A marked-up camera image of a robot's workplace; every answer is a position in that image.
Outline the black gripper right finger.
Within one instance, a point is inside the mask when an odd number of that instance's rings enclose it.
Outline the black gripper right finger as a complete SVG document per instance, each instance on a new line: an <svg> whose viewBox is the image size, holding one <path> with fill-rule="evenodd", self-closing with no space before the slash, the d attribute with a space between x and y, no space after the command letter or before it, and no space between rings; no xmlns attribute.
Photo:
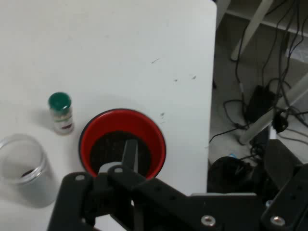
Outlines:
<svg viewBox="0 0 308 231"><path fill-rule="evenodd" d="M279 189L261 216L265 231L306 231L308 229L308 166L280 140L269 140L264 168Z"/></svg>

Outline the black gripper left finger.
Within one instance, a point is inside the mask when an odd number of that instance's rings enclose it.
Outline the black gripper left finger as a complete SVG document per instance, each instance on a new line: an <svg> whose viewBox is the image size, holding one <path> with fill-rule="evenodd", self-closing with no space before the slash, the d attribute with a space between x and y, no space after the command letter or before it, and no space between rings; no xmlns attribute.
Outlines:
<svg viewBox="0 0 308 231"><path fill-rule="evenodd" d="M65 176L48 230L93 231L104 215L128 231L200 230L191 197L133 171L137 149L137 141L128 140L122 162L102 166L95 178L81 172Z"/></svg>

